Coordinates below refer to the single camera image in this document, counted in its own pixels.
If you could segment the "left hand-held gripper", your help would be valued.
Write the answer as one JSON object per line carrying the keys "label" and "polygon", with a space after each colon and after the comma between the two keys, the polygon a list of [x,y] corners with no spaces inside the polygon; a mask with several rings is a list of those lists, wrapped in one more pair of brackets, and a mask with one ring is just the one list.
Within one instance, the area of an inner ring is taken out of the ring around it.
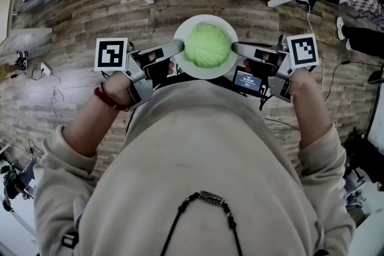
{"label": "left hand-held gripper", "polygon": [[95,71],[120,71],[130,80],[128,93],[132,109],[152,99],[153,85],[149,66],[170,59],[184,50],[182,41],[134,50],[127,38],[99,38],[95,49]]}

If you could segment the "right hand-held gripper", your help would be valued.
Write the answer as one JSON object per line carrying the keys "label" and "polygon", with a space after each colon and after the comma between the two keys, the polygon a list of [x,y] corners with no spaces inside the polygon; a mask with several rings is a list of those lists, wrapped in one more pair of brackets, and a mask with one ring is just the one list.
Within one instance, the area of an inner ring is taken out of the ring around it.
{"label": "right hand-held gripper", "polygon": [[232,51],[247,58],[250,70],[266,83],[269,93],[290,102],[290,77],[298,68],[311,71],[319,64],[314,34],[280,35],[276,47],[233,43]]}

